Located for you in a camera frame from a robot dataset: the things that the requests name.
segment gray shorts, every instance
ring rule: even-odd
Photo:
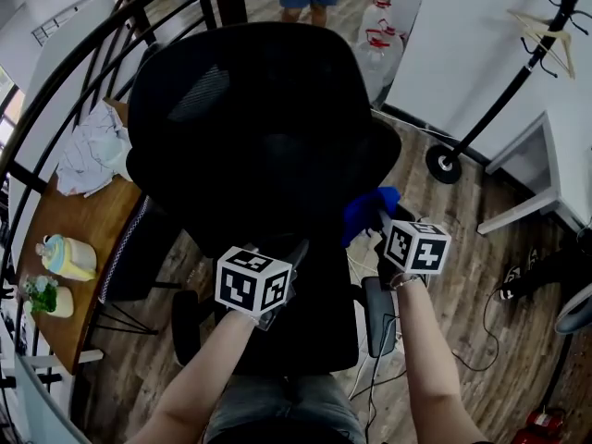
[[[207,444],[232,427],[269,418],[289,418],[328,426],[353,444],[365,444],[350,401],[331,375],[285,379],[233,376],[205,431]]]

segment potted plant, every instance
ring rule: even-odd
[[[27,277],[23,289],[32,313],[47,313],[56,317],[70,317],[74,313],[71,291],[57,286],[52,277]]]

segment mesh chair backrest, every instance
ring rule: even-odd
[[[399,154],[372,124],[350,47],[299,24],[226,27],[159,51],[134,83],[129,135],[134,181],[211,254],[253,235],[339,230],[343,206]]]

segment forearm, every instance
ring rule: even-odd
[[[410,393],[423,398],[459,395],[456,363],[426,287],[416,280],[398,288],[397,296]]]
[[[245,314],[226,314],[200,351],[168,385],[155,413],[203,429],[253,328],[254,321]]]

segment wrist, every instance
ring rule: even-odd
[[[233,309],[228,311],[226,317],[229,317],[230,320],[239,322],[241,325],[246,327],[255,327],[259,324],[259,318],[253,317],[252,315],[245,314],[241,311],[237,311]]]
[[[391,291],[396,291],[399,288],[404,288],[407,286],[416,286],[417,284],[424,284],[424,281],[421,279],[419,275],[414,273],[404,273],[400,272],[392,277],[390,282],[388,283],[388,289]]]

